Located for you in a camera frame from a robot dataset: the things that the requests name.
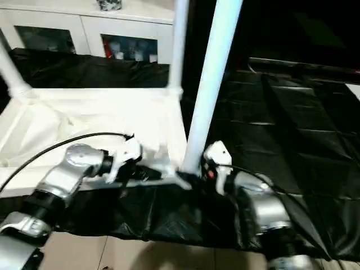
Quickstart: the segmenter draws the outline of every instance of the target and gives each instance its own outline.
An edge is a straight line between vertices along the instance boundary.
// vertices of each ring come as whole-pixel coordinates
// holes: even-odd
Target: white pole
[[[217,0],[182,171],[197,174],[242,0]]]
[[[16,69],[14,63],[11,61],[7,51],[0,42],[0,74],[5,80],[9,95],[11,97],[21,96],[24,92],[31,89],[31,87],[24,82],[20,73]]]
[[[176,0],[173,32],[173,57],[170,65],[168,87],[180,91],[180,94],[182,93],[181,80],[185,51],[188,9],[189,0]]]

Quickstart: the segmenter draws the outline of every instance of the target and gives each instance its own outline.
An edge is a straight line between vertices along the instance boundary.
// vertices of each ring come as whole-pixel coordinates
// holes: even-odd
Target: tiled floor
[[[40,270],[265,270],[262,254],[164,242],[79,237],[54,233],[44,248]],[[341,270],[337,262],[317,260],[316,269]],[[346,270],[359,270],[343,262]]]

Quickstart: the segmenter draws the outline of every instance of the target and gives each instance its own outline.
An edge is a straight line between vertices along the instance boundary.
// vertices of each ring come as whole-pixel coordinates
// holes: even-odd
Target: glass cabinet door
[[[89,54],[79,15],[0,10],[0,27],[11,48]]]
[[[16,26],[25,48],[52,52],[75,53],[69,30]]]
[[[94,56],[171,63],[173,25],[88,16],[82,22]]]
[[[101,38],[107,58],[158,62],[157,40],[104,34]]]

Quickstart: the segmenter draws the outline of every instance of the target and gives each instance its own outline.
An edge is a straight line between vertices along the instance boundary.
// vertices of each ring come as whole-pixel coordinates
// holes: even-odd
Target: black plastic sheet
[[[12,57],[33,87],[167,83],[166,65],[24,50]],[[187,132],[197,83],[183,84]],[[266,174],[305,206],[307,213],[283,195],[308,254],[360,260],[358,115],[359,101],[342,84],[226,74],[208,143],[222,140],[233,164]],[[17,210],[21,199],[1,199],[0,218]],[[227,198],[177,186],[131,188],[121,197],[119,190],[80,192],[57,230],[261,251],[253,229]]]

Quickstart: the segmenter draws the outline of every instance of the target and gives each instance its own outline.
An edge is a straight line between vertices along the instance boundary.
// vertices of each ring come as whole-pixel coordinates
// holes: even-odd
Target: white cabinet
[[[10,48],[10,45],[9,43],[7,42],[5,36],[4,36],[4,33],[2,32],[1,28],[0,28],[0,43],[4,46],[5,50],[6,51],[10,51],[11,48]]]
[[[0,29],[11,48],[91,54],[169,64],[174,0],[0,0]]]
[[[169,64],[172,25],[83,16],[92,55]]]
[[[11,48],[89,54],[88,42],[78,15],[2,10],[0,27]]]

